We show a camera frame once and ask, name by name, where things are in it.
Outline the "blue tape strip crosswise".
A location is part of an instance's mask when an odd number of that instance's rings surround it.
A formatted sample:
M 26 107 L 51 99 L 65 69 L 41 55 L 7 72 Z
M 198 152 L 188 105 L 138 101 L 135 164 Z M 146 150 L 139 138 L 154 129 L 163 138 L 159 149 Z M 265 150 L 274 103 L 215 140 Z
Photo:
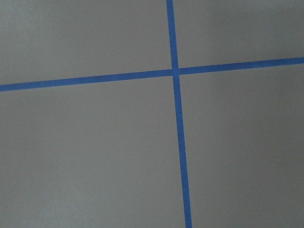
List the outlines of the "blue tape strip crosswise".
M 179 69 L 179 74 L 190 75 L 190 74 L 198 74 L 198 73 L 211 73 L 211 72 L 232 71 L 232 70 L 242 70 L 242 69 L 299 65 L 303 63 L 304 63 L 303 57 L 295 57 L 295 58 L 220 64 L 220 65 L 210 65 L 210 66 L 185 67 Z M 101 82 L 165 77 L 165 76 L 172 76 L 172 74 L 173 74 L 172 69 L 164 69 L 164 70 L 121 73 L 121 74 L 103 75 L 103 76 L 87 76 L 87 77 L 77 77 L 77 78 L 47 80 L 47 81 L 13 83 L 13 84 L 1 85 L 0 91 L 7 92 L 7 91 L 18 91 L 18 90 L 28 90 L 28 89 L 37 89 L 37 88 L 47 88 L 47 87 L 71 86 L 71 85 L 82 85 L 82 84 L 92 84 L 92 83 L 101 83 Z

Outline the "blue tape strip lengthwise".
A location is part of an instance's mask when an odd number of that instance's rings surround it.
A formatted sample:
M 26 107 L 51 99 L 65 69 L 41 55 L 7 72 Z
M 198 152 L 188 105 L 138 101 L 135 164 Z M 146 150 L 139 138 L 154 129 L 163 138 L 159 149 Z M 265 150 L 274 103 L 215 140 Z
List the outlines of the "blue tape strip lengthwise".
M 191 217 L 191 205 L 190 205 L 190 190 L 189 190 L 189 180 L 188 180 L 188 167 L 187 167 L 187 156 L 186 156 L 186 147 L 185 147 L 182 102 L 181 102 L 181 87 L 180 87 L 181 85 L 180 85 L 178 49 L 177 49 L 177 40 L 176 40 L 175 18 L 174 18 L 174 5 L 172 0 L 166 1 L 166 8 L 167 8 L 169 40 L 170 40 L 171 71 L 172 71 L 176 125 L 177 125 L 185 227 L 191 228 L 192 217 Z

